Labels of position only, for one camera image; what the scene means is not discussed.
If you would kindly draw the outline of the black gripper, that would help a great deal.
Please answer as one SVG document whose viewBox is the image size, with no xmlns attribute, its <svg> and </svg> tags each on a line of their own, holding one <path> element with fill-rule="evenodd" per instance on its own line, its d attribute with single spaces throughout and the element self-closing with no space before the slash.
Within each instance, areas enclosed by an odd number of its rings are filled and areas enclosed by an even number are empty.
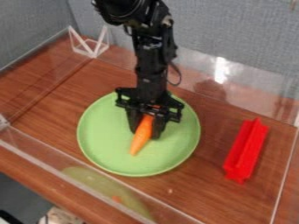
<svg viewBox="0 0 299 224">
<path fill-rule="evenodd" d="M 116 88 L 116 105 L 126 109 L 128 126 L 136 132 L 143 114 L 155 114 L 152 139 L 159 139 L 168 121 L 179 122 L 183 116 L 183 104 L 167 91 L 168 66 L 158 72 L 136 72 L 136 87 Z"/>
</svg>

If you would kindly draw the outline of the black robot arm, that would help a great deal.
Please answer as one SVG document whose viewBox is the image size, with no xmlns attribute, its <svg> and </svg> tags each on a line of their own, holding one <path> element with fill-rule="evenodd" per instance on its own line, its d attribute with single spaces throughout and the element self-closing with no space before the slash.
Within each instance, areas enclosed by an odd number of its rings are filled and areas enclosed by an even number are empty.
<svg viewBox="0 0 299 224">
<path fill-rule="evenodd" d="M 92 5 L 104 21 L 122 25 L 132 38 L 136 86 L 116 89 L 116 105 L 126 110 L 132 131 L 146 116 L 154 118 L 151 138 L 156 139 L 166 124 L 182 120 L 184 108 L 167 90 L 168 70 L 178 68 L 170 9 L 163 0 L 92 0 Z"/>
</svg>

